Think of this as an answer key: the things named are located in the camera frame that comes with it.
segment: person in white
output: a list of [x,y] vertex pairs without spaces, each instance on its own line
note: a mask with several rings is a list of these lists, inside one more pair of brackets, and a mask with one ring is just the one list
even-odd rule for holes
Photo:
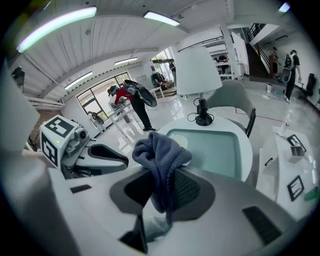
[[100,123],[98,122],[98,120],[96,120],[96,119],[93,117],[91,111],[88,112],[88,118],[89,118],[89,120],[95,125],[95,127],[97,127],[97,129],[99,130],[100,134],[103,134],[104,131],[106,131],[106,129],[102,126],[102,124],[100,124]]

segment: table lamp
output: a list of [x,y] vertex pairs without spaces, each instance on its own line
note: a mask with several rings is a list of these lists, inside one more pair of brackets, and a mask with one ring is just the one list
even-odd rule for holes
[[213,122],[207,113],[207,102],[203,93],[218,89],[222,82],[208,50],[199,46],[185,49],[176,55],[176,92],[180,95],[200,94],[195,122],[208,126]]

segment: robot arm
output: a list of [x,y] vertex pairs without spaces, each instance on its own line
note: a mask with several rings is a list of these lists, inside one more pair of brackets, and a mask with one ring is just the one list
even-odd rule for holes
[[41,125],[40,146],[66,179],[122,171],[129,163],[125,155],[90,138],[79,124],[60,115]]

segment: white ceiling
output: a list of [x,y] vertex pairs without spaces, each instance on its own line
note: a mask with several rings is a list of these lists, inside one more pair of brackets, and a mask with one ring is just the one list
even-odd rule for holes
[[[93,71],[88,79],[94,78],[115,68],[115,61],[131,56],[138,57],[137,62],[147,62],[164,48],[219,24],[221,19],[230,24],[234,17],[243,18],[246,7],[237,10],[236,6],[256,1],[264,0],[52,0],[25,24],[13,40],[15,45],[63,13],[88,6],[96,6],[97,13],[52,32],[11,60],[10,68],[24,69],[26,95],[58,100],[66,94],[64,87],[81,75]],[[173,27],[143,18],[148,10],[175,19],[182,14],[184,18]]]

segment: black vent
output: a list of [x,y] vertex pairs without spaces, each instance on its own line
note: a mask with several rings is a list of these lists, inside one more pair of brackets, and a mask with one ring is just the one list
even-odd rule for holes
[[189,204],[195,200],[200,193],[200,186],[191,178],[176,171],[174,173],[174,203],[173,210]]
[[281,235],[281,232],[258,207],[252,206],[245,208],[242,211],[263,241],[264,245],[270,244]]

